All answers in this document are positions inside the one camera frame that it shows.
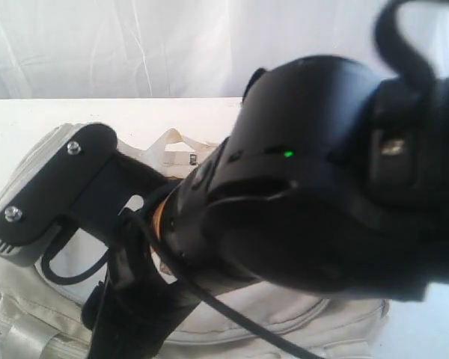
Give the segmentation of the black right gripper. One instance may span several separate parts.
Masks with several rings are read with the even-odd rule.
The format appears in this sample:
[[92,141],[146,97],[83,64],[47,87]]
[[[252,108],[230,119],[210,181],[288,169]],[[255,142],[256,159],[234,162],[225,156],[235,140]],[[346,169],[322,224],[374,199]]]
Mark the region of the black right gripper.
[[152,358],[217,290],[217,256],[202,230],[208,180],[96,179],[80,197],[83,227],[108,247],[107,275],[87,300],[90,358]]

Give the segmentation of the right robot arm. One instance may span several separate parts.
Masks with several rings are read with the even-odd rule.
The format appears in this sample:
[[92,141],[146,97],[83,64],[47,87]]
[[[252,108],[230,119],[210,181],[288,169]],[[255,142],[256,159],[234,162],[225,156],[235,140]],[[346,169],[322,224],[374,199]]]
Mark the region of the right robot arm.
[[311,353],[219,300],[261,281],[419,301],[449,283],[449,78],[380,80],[315,56],[249,82],[232,133],[187,178],[119,156],[100,180],[140,194],[82,312],[90,358],[151,358],[204,302],[298,358]]

